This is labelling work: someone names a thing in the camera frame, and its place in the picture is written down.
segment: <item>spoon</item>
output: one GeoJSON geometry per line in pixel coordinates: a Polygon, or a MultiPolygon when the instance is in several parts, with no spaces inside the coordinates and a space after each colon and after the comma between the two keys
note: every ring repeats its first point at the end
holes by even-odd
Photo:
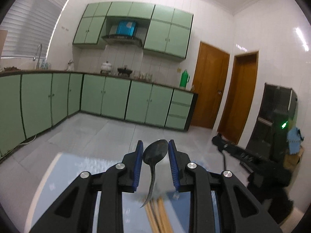
{"type": "Polygon", "coordinates": [[[156,164],[159,163],[167,154],[169,149],[169,145],[165,139],[161,139],[150,144],[144,151],[142,155],[142,160],[145,164],[150,166],[151,171],[151,182],[149,187],[149,192],[147,195],[147,199],[144,204],[141,206],[145,206],[151,199],[153,186],[155,184],[155,172],[156,172],[156,164]]]}

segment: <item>brown door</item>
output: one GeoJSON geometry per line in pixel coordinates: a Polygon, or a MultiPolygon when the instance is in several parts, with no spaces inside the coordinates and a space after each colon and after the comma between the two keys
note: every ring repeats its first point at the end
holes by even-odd
{"type": "Polygon", "coordinates": [[[258,52],[234,57],[231,82],[218,131],[237,144],[254,96],[258,52]]]}
{"type": "Polygon", "coordinates": [[[200,43],[193,78],[194,91],[199,94],[191,124],[212,129],[225,87],[229,54],[200,43]]]}

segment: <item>spoon handle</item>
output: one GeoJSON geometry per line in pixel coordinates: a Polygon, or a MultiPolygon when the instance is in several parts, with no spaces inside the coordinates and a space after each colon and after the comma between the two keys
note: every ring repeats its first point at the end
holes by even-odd
{"type": "Polygon", "coordinates": [[[153,186],[155,185],[155,172],[156,172],[156,167],[155,166],[151,166],[150,165],[150,172],[151,172],[151,182],[150,182],[150,187],[149,187],[149,192],[148,192],[148,195],[147,195],[147,199],[145,200],[144,204],[141,206],[141,208],[143,206],[145,206],[150,200],[151,200],[151,197],[152,197],[152,191],[153,191],[153,186]]]}

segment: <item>metal bolt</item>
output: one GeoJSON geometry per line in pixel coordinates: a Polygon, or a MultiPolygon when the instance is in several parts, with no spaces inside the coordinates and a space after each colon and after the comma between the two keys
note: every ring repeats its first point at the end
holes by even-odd
{"type": "Polygon", "coordinates": [[[232,176],[232,172],[224,171],[224,176],[227,177],[227,178],[230,178],[232,176]]]}
{"type": "Polygon", "coordinates": [[[119,169],[119,170],[124,169],[125,168],[125,164],[118,163],[118,164],[116,164],[116,168],[119,169]]]}
{"type": "Polygon", "coordinates": [[[88,177],[89,177],[89,175],[90,175],[90,173],[89,173],[89,172],[82,172],[82,173],[80,173],[80,177],[81,177],[82,179],[86,179],[86,178],[88,178],[88,177]]]}
{"type": "Polygon", "coordinates": [[[196,163],[193,163],[193,162],[190,162],[187,164],[187,167],[190,168],[190,169],[194,169],[197,167],[196,163]]]}

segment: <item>window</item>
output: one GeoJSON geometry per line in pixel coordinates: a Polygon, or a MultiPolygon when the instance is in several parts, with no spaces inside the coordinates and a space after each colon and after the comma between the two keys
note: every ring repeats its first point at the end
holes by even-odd
{"type": "Polygon", "coordinates": [[[33,57],[42,43],[46,56],[52,34],[68,0],[16,0],[0,29],[7,30],[2,57],[33,57]]]}

